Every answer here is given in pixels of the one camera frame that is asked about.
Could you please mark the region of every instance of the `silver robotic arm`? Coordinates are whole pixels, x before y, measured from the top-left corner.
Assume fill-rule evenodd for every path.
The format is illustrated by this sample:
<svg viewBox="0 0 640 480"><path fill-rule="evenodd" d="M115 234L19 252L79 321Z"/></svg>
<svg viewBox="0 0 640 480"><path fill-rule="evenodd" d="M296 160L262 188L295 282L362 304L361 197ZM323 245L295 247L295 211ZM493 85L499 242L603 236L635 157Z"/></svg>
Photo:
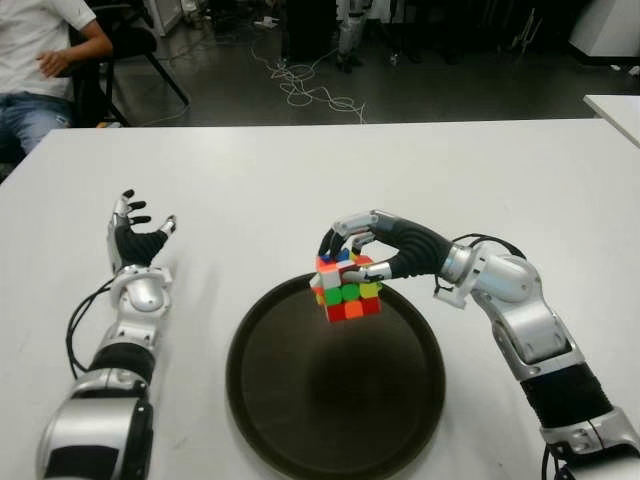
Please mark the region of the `silver robotic arm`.
<svg viewBox="0 0 640 480"><path fill-rule="evenodd" d="M549 452L566 462L560 478L594 478L589 475L596 470L609 475L602 478L628 478L623 472L629 469L638 475L640 437L624 412L611 405L566 326L545 302L536 269L513 245L471 236L476 240L470 246L459 245L372 210L338 220L319 254L333 256L349 239L356 252L378 240L396 247L397 255L344 272L344 281L434 274L452 284L436 288L436 298L464 308L470 295L491 320L498 347L541 422ZM489 253L484 240L502 243L511 254Z"/></svg>
<svg viewBox="0 0 640 480"><path fill-rule="evenodd" d="M108 225L116 321L42 435L38 478L147 476L153 442L153 408L147 392L170 306L171 283L169 271L151 267L151 261L175 231L176 219L169 217L152 233L134 232L131 226L151 218L129 218L132 211L146 206L129 202L133 194L129 190L118 198Z"/></svg>

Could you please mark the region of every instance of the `blue square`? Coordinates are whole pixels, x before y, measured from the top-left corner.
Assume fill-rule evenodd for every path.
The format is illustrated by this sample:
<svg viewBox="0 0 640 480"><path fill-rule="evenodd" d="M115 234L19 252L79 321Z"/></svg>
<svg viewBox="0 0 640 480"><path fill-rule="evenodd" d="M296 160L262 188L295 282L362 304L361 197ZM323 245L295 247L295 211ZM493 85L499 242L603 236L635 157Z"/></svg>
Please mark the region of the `blue square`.
<svg viewBox="0 0 640 480"><path fill-rule="evenodd" d="M336 262L342 262L344 260L349 260L349 250L346 248L343 248L336 256Z"/></svg>

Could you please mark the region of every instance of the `robot finger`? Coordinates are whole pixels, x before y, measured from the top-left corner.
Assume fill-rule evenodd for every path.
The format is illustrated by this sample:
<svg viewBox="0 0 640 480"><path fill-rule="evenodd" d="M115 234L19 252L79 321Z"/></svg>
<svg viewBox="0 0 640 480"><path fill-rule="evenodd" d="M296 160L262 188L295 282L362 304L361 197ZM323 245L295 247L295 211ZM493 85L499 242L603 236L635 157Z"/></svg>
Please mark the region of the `robot finger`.
<svg viewBox="0 0 640 480"><path fill-rule="evenodd" d="M144 208L146 206L147 206L147 202L145 201L131 202L129 204L129 211L133 212L134 210L140 210L141 208Z"/></svg>
<svg viewBox="0 0 640 480"><path fill-rule="evenodd" d="M351 244L351 250L356 255L360 255L364 246L367 245L368 243L375 241L375 239L376 239L376 235L373 232L366 232L366 233L354 235L353 241Z"/></svg>
<svg viewBox="0 0 640 480"><path fill-rule="evenodd" d="M329 242L329 256L335 258L336 255L342 250L342 246L347 241L345 237L337 232L333 232L331 241Z"/></svg>
<svg viewBox="0 0 640 480"><path fill-rule="evenodd" d="M159 232L163 232L167 237L170 237L176 231L178 227L178 223L176 221L176 216L171 215L168 217L165 222L158 229Z"/></svg>
<svg viewBox="0 0 640 480"><path fill-rule="evenodd" d="M138 225L139 223L149 223L151 221L151 217L147 215L142 215L140 217L133 217L129 219L130 225Z"/></svg>
<svg viewBox="0 0 640 480"><path fill-rule="evenodd" d="M378 216L373 211L358 213L336 221L333 224L333 231L342 238L347 238L356 233L368 232L377 222Z"/></svg>
<svg viewBox="0 0 640 480"><path fill-rule="evenodd" d="M322 242L320 242L320 249L318 250L318 255L324 255L329 250L331 246L331 237L333 237L333 228L330 229L327 233L322 237Z"/></svg>
<svg viewBox="0 0 640 480"><path fill-rule="evenodd" d="M388 261L374 263L342 274L342 281L345 283L371 283L391 278L393 278L393 273Z"/></svg>
<svg viewBox="0 0 640 480"><path fill-rule="evenodd" d="M115 205L113 206L113 213L118 215L119 217L126 217L127 214L131 211L129 206L129 199L133 197L135 192L133 190L127 190L116 200Z"/></svg>

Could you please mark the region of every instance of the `rubik's cube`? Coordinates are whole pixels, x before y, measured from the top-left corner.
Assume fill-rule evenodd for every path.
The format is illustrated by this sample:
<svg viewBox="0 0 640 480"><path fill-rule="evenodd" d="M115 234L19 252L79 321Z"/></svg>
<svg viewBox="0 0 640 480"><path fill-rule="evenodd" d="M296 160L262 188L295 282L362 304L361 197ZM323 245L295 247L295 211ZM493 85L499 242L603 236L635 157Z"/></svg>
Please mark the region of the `rubik's cube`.
<svg viewBox="0 0 640 480"><path fill-rule="evenodd" d="M311 279L309 285L316 295L318 305L324 306L330 322L340 322L380 312L378 291L382 285L379 282L342 283L342 272L371 263L373 261L366 255L356 255L347 249L342 250L335 261L328 255L316 258L318 273Z"/></svg>

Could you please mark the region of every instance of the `gray floor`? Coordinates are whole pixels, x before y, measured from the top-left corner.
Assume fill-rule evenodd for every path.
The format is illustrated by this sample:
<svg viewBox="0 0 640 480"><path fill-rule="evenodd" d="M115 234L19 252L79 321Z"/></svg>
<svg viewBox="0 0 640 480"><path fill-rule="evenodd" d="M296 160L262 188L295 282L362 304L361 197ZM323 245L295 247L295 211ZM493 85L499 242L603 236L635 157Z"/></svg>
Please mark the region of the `gray floor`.
<svg viewBox="0 0 640 480"><path fill-rule="evenodd" d="M304 108L286 103L279 80L270 79L258 56L272 62L280 52L279 32L252 40L240 31L216 42L208 29L184 25L160 41L157 56L189 93L191 107L179 118L157 126L313 125L357 123L354 113L332 111L326 103ZM425 51L423 63L406 59L393 67L390 51L376 35L361 48L366 64L351 75L331 61L319 64L307 88L325 86L331 95L366 103L368 123L515 120L591 117L582 102L588 93L640 94L640 79L608 66L585 66L568 54L466 53L458 65L445 64ZM151 65L130 60L116 68L116 103L134 125L183 111L175 94Z"/></svg>

